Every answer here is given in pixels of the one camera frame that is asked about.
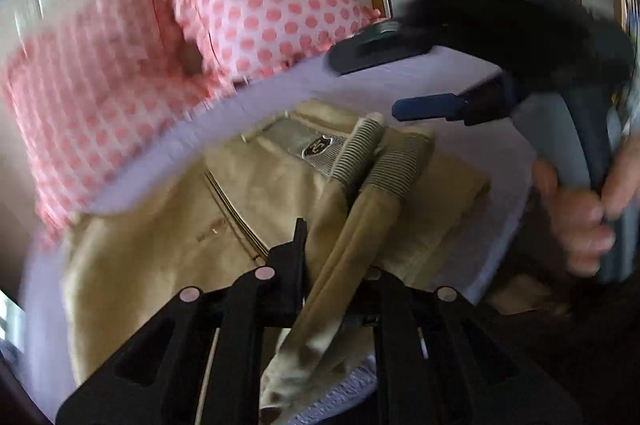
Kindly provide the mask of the dark fuzzy sleeve forearm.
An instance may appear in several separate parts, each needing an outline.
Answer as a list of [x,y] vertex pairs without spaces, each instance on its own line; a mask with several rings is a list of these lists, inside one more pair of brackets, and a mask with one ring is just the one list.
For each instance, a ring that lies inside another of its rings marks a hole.
[[576,0],[414,0],[404,24],[426,43],[484,60],[523,91],[626,85],[634,47]]

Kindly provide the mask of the person's right hand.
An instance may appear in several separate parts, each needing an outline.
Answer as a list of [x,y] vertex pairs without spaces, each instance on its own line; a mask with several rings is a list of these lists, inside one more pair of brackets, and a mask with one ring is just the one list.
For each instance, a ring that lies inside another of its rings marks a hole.
[[566,254],[567,270],[592,277],[615,244],[610,223],[639,198],[639,137],[625,139],[600,194],[560,185],[555,169],[542,159],[533,165],[533,184]]

